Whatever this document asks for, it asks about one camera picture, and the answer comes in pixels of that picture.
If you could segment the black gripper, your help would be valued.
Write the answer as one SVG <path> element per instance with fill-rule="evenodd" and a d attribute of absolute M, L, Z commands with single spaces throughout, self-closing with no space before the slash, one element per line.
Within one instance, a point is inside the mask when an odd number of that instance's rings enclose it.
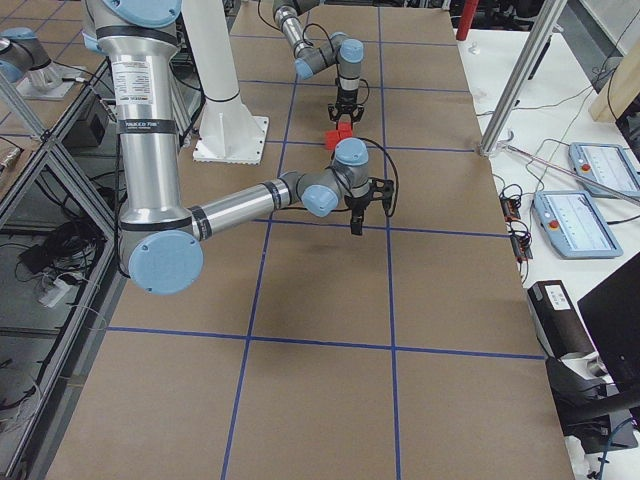
<path fill-rule="evenodd" d="M 335 104 L 329 104 L 328 114 L 332 122 L 338 122 L 340 111 L 352 111 L 351 121 L 360 122 L 364 114 L 364 106 L 358 102 L 359 89 L 346 90 L 339 88 L 337 91 Z"/>
<path fill-rule="evenodd" d="M 346 207 L 352 214 L 350 219 L 350 230 L 352 235 L 362 234 L 363 215 L 372 200 L 372 192 L 367 192 L 359 197 L 346 196 Z"/>

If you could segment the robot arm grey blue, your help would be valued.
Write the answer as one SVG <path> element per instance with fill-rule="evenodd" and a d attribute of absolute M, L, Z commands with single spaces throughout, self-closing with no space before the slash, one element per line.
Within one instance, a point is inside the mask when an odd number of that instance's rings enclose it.
<path fill-rule="evenodd" d="M 128 200 L 117 222 L 126 273 L 141 289 L 170 295 L 200 275 L 201 242 L 212 235 L 301 203 L 324 217 L 339 204 L 359 234 L 373 196 L 368 152 L 356 138 L 340 140 L 319 172 L 290 172 L 203 206 L 181 201 L 179 132 L 171 87 L 183 23 L 204 97 L 199 161 L 256 164 L 269 121 L 241 99 L 228 26 L 219 1 L 88 1 L 85 42 L 110 61 L 117 132 Z"/>
<path fill-rule="evenodd" d="M 336 101 L 328 105 L 332 122 L 338 123 L 348 116 L 351 124 L 361 120 L 364 104 L 358 101 L 361 84 L 364 45 L 360 40 L 343 32 L 326 35 L 320 46 L 314 45 L 302 26 L 300 16 L 323 4 L 323 1 L 274 1 L 272 16 L 275 27 L 288 41 L 294 56 L 297 76 L 310 79 L 335 66 L 337 69 Z"/>

